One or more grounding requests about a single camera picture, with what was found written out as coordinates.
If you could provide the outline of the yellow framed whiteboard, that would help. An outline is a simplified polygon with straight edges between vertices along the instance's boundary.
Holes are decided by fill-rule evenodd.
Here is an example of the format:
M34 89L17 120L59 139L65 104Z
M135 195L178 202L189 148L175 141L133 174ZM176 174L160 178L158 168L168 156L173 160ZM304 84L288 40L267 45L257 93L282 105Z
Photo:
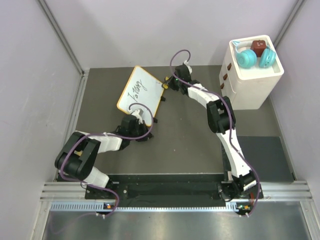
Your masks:
M135 66L116 106L126 114L141 109L142 120L149 127L156 116L164 90L160 80L142 67Z

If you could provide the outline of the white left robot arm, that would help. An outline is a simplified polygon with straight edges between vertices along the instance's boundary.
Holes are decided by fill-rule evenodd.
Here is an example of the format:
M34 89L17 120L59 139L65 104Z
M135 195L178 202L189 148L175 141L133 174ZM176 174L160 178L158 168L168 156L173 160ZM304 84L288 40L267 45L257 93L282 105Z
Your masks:
M130 141L145 142L153 137L144 120L136 115L126 115L112 132L89 134L75 131L55 159L54 166L70 181L76 179L96 186L102 198L109 198L114 191L110 178L94 167L98 154L121 151Z

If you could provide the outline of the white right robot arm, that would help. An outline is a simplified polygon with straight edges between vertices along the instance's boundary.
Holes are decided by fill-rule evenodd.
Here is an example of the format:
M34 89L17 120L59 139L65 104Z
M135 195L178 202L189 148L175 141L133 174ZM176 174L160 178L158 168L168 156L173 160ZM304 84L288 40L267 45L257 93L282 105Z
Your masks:
M231 168L233 192L245 198L254 186L260 184L256 171L244 158L236 134L236 118L228 97L208 91L191 78L192 69L187 62L177 66L168 79L169 88L197 101L206 109L210 130L220 139Z

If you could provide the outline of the yellow bone-shaped eraser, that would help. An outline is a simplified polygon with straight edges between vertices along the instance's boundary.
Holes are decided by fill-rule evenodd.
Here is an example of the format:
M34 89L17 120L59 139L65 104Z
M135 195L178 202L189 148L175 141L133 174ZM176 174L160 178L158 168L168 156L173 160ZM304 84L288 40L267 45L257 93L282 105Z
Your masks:
M164 81L162 83L162 88L164 88L165 90L167 90L169 88L168 82L169 82L170 78L168 76L166 76L164 78Z

